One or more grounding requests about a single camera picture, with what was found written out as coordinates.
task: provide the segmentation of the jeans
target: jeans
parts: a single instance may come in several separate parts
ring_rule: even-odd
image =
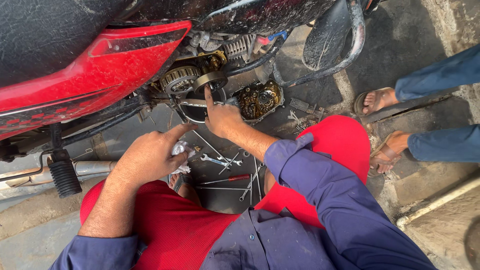
[[[397,80],[399,101],[480,82],[480,44]],[[412,155],[423,161],[480,162],[480,124],[414,133],[408,137]]]

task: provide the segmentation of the rubber foot peg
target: rubber foot peg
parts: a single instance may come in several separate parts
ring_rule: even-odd
[[[57,161],[48,166],[61,199],[82,192],[71,160]]]

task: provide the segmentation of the blue shirt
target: blue shirt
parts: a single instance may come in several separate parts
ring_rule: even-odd
[[[435,269],[395,227],[349,169],[308,150],[313,136],[273,143],[264,161],[275,179],[314,205],[325,229],[247,209],[213,244],[201,269]],[[51,269],[129,269],[137,236],[75,236]]]

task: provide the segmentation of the exhaust pipe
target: exhaust pipe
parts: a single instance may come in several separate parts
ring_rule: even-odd
[[[76,161],[73,163],[73,168],[75,169],[75,173],[77,174],[77,176],[80,177],[111,172],[115,165],[117,165],[116,161]],[[38,168],[20,170],[16,172],[7,172],[4,174],[0,174],[0,178],[33,172],[36,170],[38,170]],[[39,174],[0,182],[0,192],[6,189],[20,186],[35,186],[41,184],[48,184],[51,182],[53,182],[53,178],[52,174],[50,173],[50,169],[48,168],[48,166],[44,166],[43,171]]]

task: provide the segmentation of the red screwdriver handle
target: red screwdriver handle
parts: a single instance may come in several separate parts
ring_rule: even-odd
[[[244,179],[250,179],[250,175],[240,174],[240,175],[231,176],[228,178],[228,181],[231,182],[231,181],[244,180]]]

